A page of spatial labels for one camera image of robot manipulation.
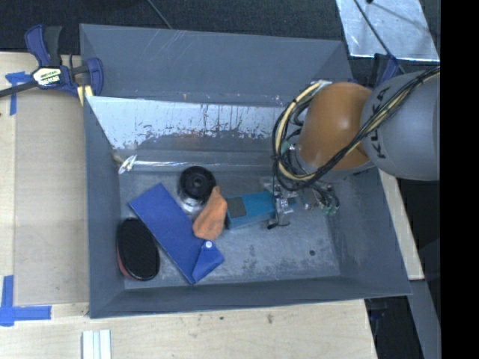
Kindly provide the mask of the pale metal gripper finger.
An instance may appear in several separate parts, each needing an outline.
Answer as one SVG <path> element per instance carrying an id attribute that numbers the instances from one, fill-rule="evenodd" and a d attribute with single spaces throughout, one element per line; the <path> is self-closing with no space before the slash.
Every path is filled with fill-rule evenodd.
<path id="1" fill-rule="evenodd" d="M 287 227 L 290 224 L 290 216 L 285 213 L 276 213 L 273 218 L 268 221 L 267 229 L 271 230 L 276 227 Z"/>
<path id="2" fill-rule="evenodd" d="M 281 186 L 275 177 L 262 177 L 261 185 L 272 196 L 272 202 L 277 213 L 287 213 L 290 209 L 288 192 Z"/>

